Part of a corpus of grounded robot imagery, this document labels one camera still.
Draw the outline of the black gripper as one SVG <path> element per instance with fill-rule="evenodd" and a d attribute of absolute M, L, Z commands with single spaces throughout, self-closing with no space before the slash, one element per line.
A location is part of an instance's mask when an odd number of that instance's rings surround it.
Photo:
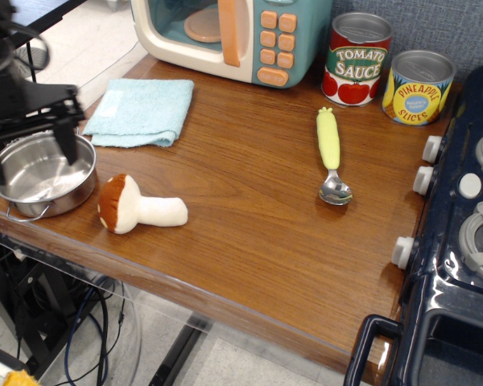
<path fill-rule="evenodd" d="M 5 142 L 50 129 L 68 164 L 77 160 L 74 128 L 83 118 L 76 86 L 40 84 L 19 75 L 16 63 L 0 67 L 0 151 Z M 0 161 L 0 185 L 5 175 Z"/>

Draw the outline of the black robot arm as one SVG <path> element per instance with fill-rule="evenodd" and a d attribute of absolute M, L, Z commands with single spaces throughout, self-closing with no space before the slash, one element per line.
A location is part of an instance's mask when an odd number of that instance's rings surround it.
<path fill-rule="evenodd" d="M 16 138 L 51 130 L 68 164 L 77 160 L 74 129 L 84 119 L 76 99 L 77 88 L 69 84 L 33 83 L 19 75 L 15 48 L 10 37 L 13 31 L 35 39 L 40 36 L 30 27 L 12 20 L 14 7 L 0 1 L 0 151 Z M 0 185 L 6 177 L 0 160 Z"/>

